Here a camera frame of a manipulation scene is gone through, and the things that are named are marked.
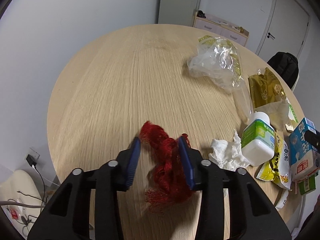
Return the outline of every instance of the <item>gold snack wrapper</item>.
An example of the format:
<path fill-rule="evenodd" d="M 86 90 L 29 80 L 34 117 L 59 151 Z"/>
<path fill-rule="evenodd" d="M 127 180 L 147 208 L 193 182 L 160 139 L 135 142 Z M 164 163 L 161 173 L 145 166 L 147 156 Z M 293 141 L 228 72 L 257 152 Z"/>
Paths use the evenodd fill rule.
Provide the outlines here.
<path fill-rule="evenodd" d="M 248 81 L 254 111 L 266 113 L 272 126 L 283 131 L 285 124 L 290 125 L 289 103 L 279 79 L 265 68 L 264 74 L 258 72 Z"/>
<path fill-rule="evenodd" d="M 291 190 L 289 150 L 286 142 L 277 133 L 275 133 L 275 155 L 263 164 L 256 178 L 273 181 L 279 187 Z"/>

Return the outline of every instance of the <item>white medicine bottle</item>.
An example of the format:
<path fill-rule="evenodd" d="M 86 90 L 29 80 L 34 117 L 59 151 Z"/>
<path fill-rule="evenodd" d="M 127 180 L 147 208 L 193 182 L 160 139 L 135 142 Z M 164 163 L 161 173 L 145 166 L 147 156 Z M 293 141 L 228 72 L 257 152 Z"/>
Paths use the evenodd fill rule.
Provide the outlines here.
<path fill-rule="evenodd" d="M 241 151 L 252 166 L 259 166 L 273 158 L 275 154 L 275 131 L 270 125 L 269 116 L 255 112 L 243 131 Z"/>

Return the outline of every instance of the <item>door frame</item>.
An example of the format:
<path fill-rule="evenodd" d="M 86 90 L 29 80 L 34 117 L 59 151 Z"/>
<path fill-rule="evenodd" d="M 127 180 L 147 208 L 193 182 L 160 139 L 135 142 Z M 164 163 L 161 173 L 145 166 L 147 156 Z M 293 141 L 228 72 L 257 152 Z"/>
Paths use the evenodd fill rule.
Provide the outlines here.
<path fill-rule="evenodd" d="M 308 13 L 308 11 L 307 11 L 297 0 L 294 0 L 294 1 L 295 1 L 295 2 L 306 12 L 306 14 L 309 16 L 308 22 L 310 23 L 310 22 L 311 22 L 311 16 L 310 16 L 310 14 Z M 256 53 L 255 53 L 256 55 L 259 54 L 259 52 L 260 52 L 260 50 L 261 50 L 261 48 L 262 48 L 262 45 L 263 45 L 263 43 L 264 43 L 264 41 L 265 41 L 265 39 L 266 39 L 267 32 L 268 32 L 268 30 L 269 30 L 269 27 L 270 27 L 270 24 L 271 24 L 271 20 L 272 20 L 272 17 L 273 17 L 273 13 L 274 13 L 274 11 L 275 11 L 275 7 L 276 7 L 276 0 L 272 0 L 271 10 L 270 10 L 269 18 L 268 18 L 268 21 L 267 21 L 267 25 L 266 25 L 266 28 L 265 28 L 265 30 L 264 30 L 264 32 L 263 32 L 263 36 L 262 36 L 262 38 L 261 38 L 261 41 L 260 41 L 260 43 L 259 43 L 259 46 L 258 46 L 258 48 L 257 48 L 257 50 L 256 50 Z M 300 50 L 299 50 L 298 55 L 297 55 L 297 58 L 299 58 L 299 56 L 300 56 L 300 54 L 301 54 L 301 52 L 302 52 L 302 49 L 303 49 L 303 47 L 304 47 L 304 44 L 305 44 L 304 41 L 306 40 L 306 37 L 307 37 L 307 35 L 308 35 L 309 28 L 310 28 L 310 24 L 308 24 L 308 26 L 307 26 L 306 33 L 304 34 L 304 38 L 303 38 L 303 44 L 302 44 L 301 47 L 300 47 Z"/>

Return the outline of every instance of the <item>crumpled tissue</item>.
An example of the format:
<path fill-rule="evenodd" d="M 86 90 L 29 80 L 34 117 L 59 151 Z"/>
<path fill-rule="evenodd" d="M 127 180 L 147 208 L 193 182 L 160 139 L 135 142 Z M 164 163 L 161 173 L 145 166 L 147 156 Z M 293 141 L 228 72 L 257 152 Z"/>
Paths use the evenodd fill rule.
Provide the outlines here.
<path fill-rule="evenodd" d="M 209 160 L 217 164 L 221 169 L 235 171 L 237 168 L 246 168 L 250 165 L 250 162 L 242 155 L 241 139 L 237 131 L 235 131 L 233 139 L 233 142 L 212 140 L 211 148 L 213 153 L 209 154 Z M 224 189 L 223 192 L 224 196 L 226 196 L 228 191 Z"/>

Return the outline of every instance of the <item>cardboard box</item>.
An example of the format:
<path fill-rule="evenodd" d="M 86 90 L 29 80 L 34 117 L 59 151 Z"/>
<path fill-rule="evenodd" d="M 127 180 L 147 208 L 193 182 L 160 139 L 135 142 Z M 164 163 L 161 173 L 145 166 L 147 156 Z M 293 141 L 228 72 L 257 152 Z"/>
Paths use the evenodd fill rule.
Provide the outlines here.
<path fill-rule="evenodd" d="M 305 140 L 304 133 L 307 130 L 316 133 L 313 122 L 303 118 L 289 136 L 292 180 L 298 182 L 311 177 L 319 170 L 320 154 Z"/>

